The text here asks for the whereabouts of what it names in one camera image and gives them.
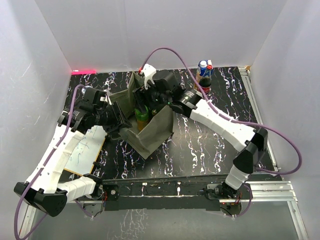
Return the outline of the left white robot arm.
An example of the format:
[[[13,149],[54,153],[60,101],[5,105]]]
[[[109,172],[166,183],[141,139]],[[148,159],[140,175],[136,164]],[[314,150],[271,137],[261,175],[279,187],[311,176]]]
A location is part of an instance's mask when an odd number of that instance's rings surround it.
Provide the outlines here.
[[[132,125],[118,101],[103,90],[89,87],[81,99],[73,98],[63,110],[51,143],[33,173],[26,181],[15,184],[13,191],[21,202],[56,217],[73,200],[87,195],[97,200],[103,195],[102,181],[89,173],[69,183],[59,183],[76,146],[95,126],[101,126],[106,134],[117,134]]]

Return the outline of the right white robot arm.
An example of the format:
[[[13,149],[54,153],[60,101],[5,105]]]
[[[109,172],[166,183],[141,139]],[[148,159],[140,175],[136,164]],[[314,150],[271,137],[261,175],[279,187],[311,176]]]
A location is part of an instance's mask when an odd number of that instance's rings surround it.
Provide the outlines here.
[[[226,139],[238,154],[224,180],[210,194],[235,198],[241,186],[267,151],[268,131],[234,123],[229,115],[219,110],[214,112],[202,94],[195,89],[183,88],[175,75],[168,70],[140,70],[138,75],[143,85],[133,90],[137,107],[160,111],[170,107],[175,113],[201,123]]]

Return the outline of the grey canvas bag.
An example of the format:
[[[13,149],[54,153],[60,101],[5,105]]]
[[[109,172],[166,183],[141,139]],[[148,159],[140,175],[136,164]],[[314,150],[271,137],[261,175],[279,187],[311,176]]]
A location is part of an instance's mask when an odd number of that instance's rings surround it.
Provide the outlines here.
[[[112,140],[124,140],[142,158],[147,159],[160,145],[173,134],[174,112],[169,106],[164,106],[150,122],[138,130],[138,122],[134,113],[135,97],[133,90],[144,85],[144,80],[132,72],[128,87],[109,96],[112,103],[118,102],[125,117],[132,127],[124,127],[118,133],[109,133]]]

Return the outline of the green tea bottle white cap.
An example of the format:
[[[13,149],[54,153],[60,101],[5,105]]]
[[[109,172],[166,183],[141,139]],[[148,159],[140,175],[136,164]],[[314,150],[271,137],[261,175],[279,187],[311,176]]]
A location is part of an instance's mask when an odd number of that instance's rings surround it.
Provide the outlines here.
[[[134,109],[139,132],[142,131],[149,123],[149,109],[146,105],[142,109],[143,111],[140,111],[138,108]]]

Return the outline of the blue top juice carton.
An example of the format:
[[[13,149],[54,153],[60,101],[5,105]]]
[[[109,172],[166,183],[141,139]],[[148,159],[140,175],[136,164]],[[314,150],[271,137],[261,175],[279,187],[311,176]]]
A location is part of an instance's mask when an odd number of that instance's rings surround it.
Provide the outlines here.
[[[211,89],[212,74],[213,74],[212,61],[210,59],[201,60],[198,63],[195,79],[206,94],[208,94]]]

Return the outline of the cola bottle red cap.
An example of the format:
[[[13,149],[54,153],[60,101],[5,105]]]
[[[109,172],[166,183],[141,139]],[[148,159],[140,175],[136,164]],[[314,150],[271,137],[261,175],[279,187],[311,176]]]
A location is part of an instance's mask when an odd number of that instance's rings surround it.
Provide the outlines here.
[[[207,95],[211,90],[212,85],[213,66],[207,65],[205,68],[201,68],[199,85]]]

